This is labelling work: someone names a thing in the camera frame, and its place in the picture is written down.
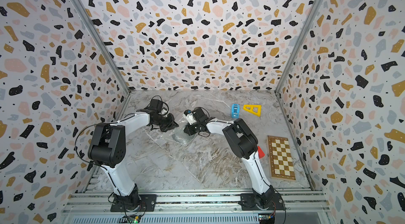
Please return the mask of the blue floral dinner plate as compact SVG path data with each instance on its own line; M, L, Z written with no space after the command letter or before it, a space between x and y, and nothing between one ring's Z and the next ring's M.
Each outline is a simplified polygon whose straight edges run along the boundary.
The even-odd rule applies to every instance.
M193 137L184 133L183 131L177 131L172 134L172 139L174 142L187 146L193 141Z

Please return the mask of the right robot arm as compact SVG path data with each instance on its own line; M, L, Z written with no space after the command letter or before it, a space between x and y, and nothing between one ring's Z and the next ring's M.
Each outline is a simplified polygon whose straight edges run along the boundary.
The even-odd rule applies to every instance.
M254 194L261 199L271 200L275 191L259 160L258 139L243 119L221 121L216 118L196 120L188 118L184 132L194 135L200 132L219 134L226 138L232 152L240 158L250 176Z

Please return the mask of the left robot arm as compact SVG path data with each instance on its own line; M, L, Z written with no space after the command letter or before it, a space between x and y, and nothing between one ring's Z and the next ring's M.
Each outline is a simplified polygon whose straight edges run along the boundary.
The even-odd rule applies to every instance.
M160 115L155 112L136 112L123 120L95 126L88 157L95 165L102 167L117 196L126 197L136 191L136 184L124 164L126 138L146 126L156 126L160 131L167 132L179 125L171 113Z

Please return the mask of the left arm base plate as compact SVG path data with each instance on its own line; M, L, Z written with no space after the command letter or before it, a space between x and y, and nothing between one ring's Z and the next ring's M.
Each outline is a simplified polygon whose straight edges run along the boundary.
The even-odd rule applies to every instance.
M153 212L157 201L156 194L134 194L130 196L113 195L111 212Z

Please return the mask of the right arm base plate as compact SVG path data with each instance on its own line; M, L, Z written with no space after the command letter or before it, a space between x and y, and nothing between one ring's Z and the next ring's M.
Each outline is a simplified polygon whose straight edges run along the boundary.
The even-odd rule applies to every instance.
M260 196L256 193L243 193L240 195L238 204L242 207L243 211L263 210L285 210L283 199L278 193L271 194L270 196Z

